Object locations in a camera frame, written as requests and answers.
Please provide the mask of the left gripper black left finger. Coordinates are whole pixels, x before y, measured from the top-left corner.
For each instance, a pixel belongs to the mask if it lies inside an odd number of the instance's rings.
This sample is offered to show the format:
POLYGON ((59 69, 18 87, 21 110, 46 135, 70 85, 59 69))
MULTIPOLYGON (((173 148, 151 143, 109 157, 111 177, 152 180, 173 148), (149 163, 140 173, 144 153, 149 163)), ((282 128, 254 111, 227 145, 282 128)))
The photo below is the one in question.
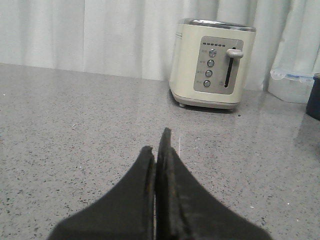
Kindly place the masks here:
POLYGON ((103 197, 60 221, 50 240, 152 240, 155 157, 144 146, 124 177, 103 197))

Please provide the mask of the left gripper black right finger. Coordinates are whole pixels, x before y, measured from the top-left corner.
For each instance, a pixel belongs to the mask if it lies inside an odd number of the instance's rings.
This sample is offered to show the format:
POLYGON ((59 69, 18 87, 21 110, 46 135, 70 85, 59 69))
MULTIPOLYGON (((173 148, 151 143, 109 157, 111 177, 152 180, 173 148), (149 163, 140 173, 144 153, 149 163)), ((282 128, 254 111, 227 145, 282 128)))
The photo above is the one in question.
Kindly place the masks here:
POLYGON ((183 164, 171 146, 171 129, 159 143, 156 175, 156 239, 270 240, 261 227, 213 197, 183 164))

